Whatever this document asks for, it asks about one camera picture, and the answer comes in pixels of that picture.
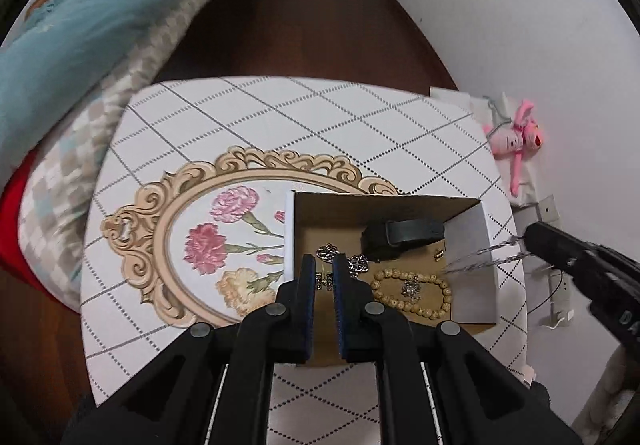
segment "flower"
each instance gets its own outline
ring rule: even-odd
[[[238,268],[236,271],[227,270],[216,283],[216,289],[225,298],[225,304],[234,308],[239,316],[245,317],[253,310],[271,304],[276,300],[273,288],[266,288],[254,293],[249,283],[258,279],[258,274],[251,268]]]
[[[259,253],[255,256],[255,259],[263,265],[281,265],[284,263],[283,257],[280,255],[271,255],[270,253]]]
[[[193,265],[201,275],[215,273],[225,266],[226,237],[218,234],[218,226],[204,223],[189,231],[184,244],[184,260]]]
[[[239,185],[218,194],[213,200],[210,214],[215,221],[235,223],[251,212],[258,199],[260,198],[254,189]]]

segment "black cable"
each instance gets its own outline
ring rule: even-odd
[[[538,304],[535,308],[533,308],[533,310],[529,310],[527,311],[527,315],[529,315],[530,313],[533,313],[535,310],[537,310],[539,307],[541,307],[542,305],[544,305],[544,303],[546,301],[548,301],[549,299],[551,299],[554,294],[556,293],[556,291],[558,291],[560,289],[560,286],[562,286],[562,281],[564,280],[564,271],[560,270],[560,282],[558,283],[558,286],[556,286],[556,289],[551,292],[551,295],[549,295],[549,297],[547,297],[545,300],[543,300],[540,304]]]

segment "cardboard box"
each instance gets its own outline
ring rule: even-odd
[[[385,268],[398,268],[424,275],[440,275],[447,260],[453,261],[491,245],[482,203],[473,198],[443,196],[377,196],[369,194],[334,194],[324,192],[291,192],[287,197],[285,217],[285,273],[297,276],[302,255],[328,243],[347,256],[361,253],[360,235],[372,221],[399,221],[429,216],[445,226],[445,239],[428,247],[405,252],[399,259],[382,263],[369,262],[369,272],[358,278],[367,283],[373,274]],[[444,259],[434,255],[445,248]],[[488,252],[470,260],[474,263],[492,259]],[[464,266],[469,260],[456,265]],[[316,258],[316,270],[331,272],[331,265]],[[450,318],[469,333],[479,333],[495,325],[497,317],[496,273],[493,266],[468,273],[446,275],[453,294]],[[403,281],[386,279],[380,290],[402,299]],[[437,285],[423,283],[420,304],[439,308],[442,292]],[[404,313],[409,320],[435,326],[444,319],[430,320]],[[335,330],[333,292],[316,292],[314,313],[314,356],[310,365],[335,365],[340,358]]]

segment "baseboard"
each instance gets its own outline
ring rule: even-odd
[[[387,0],[389,5],[395,10],[396,14],[402,18],[402,20],[407,24],[407,26],[415,32],[415,37],[420,43],[422,49],[424,50],[424,63],[428,66],[431,66],[436,72],[441,75],[444,81],[449,81],[447,83],[446,88],[452,90],[458,90],[456,83],[453,81],[451,75],[449,74],[449,70],[444,66],[440,57],[438,57],[438,53],[433,49],[429,40],[424,37],[422,30],[415,24],[414,20],[409,16],[404,7],[398,2],[398,0]]]

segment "red fabric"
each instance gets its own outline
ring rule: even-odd
[[[7,183],[0,197],[0,268],[4,268],[12,276],[43,291],[50,298],[55,299],[38,281],[31,268],[24,260],[18,245],[18,215],[20,202],[27,186],[27,179],[31,171],[31,164],[36,156],[36,150],[31,151],[18,167]]]

